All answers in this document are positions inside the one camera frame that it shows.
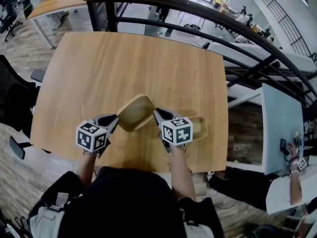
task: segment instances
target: table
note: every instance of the table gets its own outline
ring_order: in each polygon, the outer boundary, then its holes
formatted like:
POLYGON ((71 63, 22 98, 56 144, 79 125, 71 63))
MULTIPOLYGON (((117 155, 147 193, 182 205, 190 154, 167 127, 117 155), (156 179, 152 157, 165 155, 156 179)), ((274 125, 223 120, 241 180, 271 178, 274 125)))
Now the table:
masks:
POLYGON ((304 137, 304 121, 302 105, 289 95, 267 85, 252 93, 246 94, 229 102, 232 108, 238 104, 257 98, 262 105, 263 115, 263 156, 262 165, 227 162, 227 166, 244 170, 251 170, 268 175, 282 170, 288 164, 284 155, 279 150, 281 138, 287 142, 293 142, 296 131, 304 137))
POLYGON ((45 43, 52 49, 54 45, 38 23, 37 18, 59 11, 78 8, 87 8, 87 3, 84 0, 44 0, 32 11, 28 16, 28 19, 32 21, 34 27, 38 30, 45 43))
MULTIPOLYGON (((39 92, 31 143, 80 160, 77 125, 96 115, 116 114, 138 94, 146 94, 156 107, 203 116, 209 134, 187 144, 188 165, 193 172, 225 169, 228 101, 222 56, 136 34, 65 33, 39 92)), ((118 126, 96 165, 169 172, 158 134, 154 119, 133 133, 118 126)))

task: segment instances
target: wooden table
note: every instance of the wooden table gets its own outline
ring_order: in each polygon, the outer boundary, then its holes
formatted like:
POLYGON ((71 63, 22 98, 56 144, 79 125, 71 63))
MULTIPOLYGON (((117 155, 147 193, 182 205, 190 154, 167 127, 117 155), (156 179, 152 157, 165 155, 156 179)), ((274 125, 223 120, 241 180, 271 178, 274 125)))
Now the wooden table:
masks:
POLYGON ((45 43, 52 49, 54 45, 38 23, 37 18, 55 12, 78 8, 87 8, 87 3, 84 0, 44 0, 32 11, 28 16, 28 19, 32 21, 34 27, 38 30, 45 43))
MULTIPOLYGON (((194 172, 224 170, 228 102, 222 56, 187 44, 135 34, 66 33, 50 62, 33 118, 31 143, 82 158, 76 127, 100 114, 116 114, 137 94, 183 116, 203 116, 206 138, 187 144, 194 172)), ((169 172, 154 119, 133 133, 119 126, 97 165, 169 172)))

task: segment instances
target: wooden tray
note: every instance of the wooden tray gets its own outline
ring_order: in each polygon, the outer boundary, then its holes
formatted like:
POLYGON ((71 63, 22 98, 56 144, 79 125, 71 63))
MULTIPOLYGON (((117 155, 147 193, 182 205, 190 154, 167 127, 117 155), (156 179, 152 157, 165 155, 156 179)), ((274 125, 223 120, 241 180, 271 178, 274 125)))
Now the wooden tray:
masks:
POLYGON ((205 118, 203 117, 188 117, 193 123, 193 141, 199 140, 208 135, 208 127, 205 118))
POLYGON ((118 110, 119 125, 125 131, 135 131, 153 118, 154 109, 153 103, 146 95, 138 94, 118 110))

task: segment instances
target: shoe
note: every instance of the shoe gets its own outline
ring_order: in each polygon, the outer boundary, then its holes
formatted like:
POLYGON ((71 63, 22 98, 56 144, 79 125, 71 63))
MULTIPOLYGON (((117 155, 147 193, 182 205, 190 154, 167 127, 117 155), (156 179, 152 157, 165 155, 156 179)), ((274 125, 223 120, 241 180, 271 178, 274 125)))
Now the shoe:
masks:
POLYGON ((207 188, 211 188, 209 184, 209 180, 214 176, 214 172, 208 172, 207 173, 207 188))
POLYGON ((209 181, 214 176, 214 172, 207 173, 207 180, 209 181))

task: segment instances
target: black railing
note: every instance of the black railing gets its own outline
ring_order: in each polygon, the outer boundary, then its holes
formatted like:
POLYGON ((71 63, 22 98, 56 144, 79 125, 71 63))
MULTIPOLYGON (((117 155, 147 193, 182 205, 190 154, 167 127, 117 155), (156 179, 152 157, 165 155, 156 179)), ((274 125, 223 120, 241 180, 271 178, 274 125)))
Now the black railing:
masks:
POLYGON ((240 84, 243 86, 247 86, 252 89, 260 88, 262 82, 265 82, 276 89, 292 96, 293 98, 299 100, 304 107, 307 107, 313 101, 311 97, 308 95, 312 93, 315 97, 317 97, 317 92, 312 87, 307 78, 299 71, 299 69, 275 46, 269 43, 267 40, 263 39, 259 34, 253 32, 250 28, 245 25, 239 23, 238 21, 232 19, 229 16, 226 16, 218 11, 208 8, 206 6, 200 5, 195 2, 191 2, 188 0, 85 0, 88 5, 90 18, 92 22, 92 26, 94 31, 102 31, 103 29, 107 29, 110 32, 117 32, 117 24, 118 22, 128 22, 128 23, 137 23, 137 24, 146 24, 158 27, 164 27, 172 30, 177 30, 181 32, 185 32, 188 34, 193 34, 195 36, 199 36, 202 38, 206 38, 210 41, 220 43, 230 49, 233 49, 241 54, 241 56, 247 56, 252 58, 257 62, 257 64, 253 67, 243 64, 240 61, 236 61, 230 57, 223 56, 225 61, 228 61, 232 64, 237 65, 238 67, 245 69, 244 73, 238 73, 230 68, 226 67, 226 74, 234 75, 234 77, 228 81, 230 81, 227 86, 232 87, 235 84, 240 84), (222 25, 238 34, 243 35, 248 38, 255 44, 262 47, 264 50, 270 53, 270 55, 264 60, 255 56, 254 54, 240 48, 239 46, 229 43, 223 39, 218 37, 196 31, 193 29, 189 29, 183 26, 169 24, 165 22, 142 19, 142 18, 132 18, 132 17, 119 17, 115 15, 115 3, 117 2, 126 2, 126 3, 140 3, 140 4, 149 4, 154 6, 168 6, 171 9, 175 9, 178 11, 182 11, 185 13, 189 13, 200 18, 204 18, 206 20, 212 21, 219 25, 222 25), (107 13, 107 26, 101 25, 98 18, 98 12, 95 9, 96 3, 105 3, 106 13, 107 13), (294 77, 296 77, 301 81, 301 85, 298 82, 294 82, 287 73, 277 69, 275 66, 272 66, 272 62, 279 60, 282 64, 284 64, 292 73, 294 77), (269 72, 274 72, 278 75, 282 80, 274 79, 269 72))
POLYGON ((293 48, 294 52, 304 56, 310 56, 311 52, 307 47, 307 44, 298 31, 296 25, 282 8, 282 6, 276 0, 262 0, 267 8, 272 12, 278 24, 282 27, 286 33, 287 38, 290 41, 290 46, 293 48))

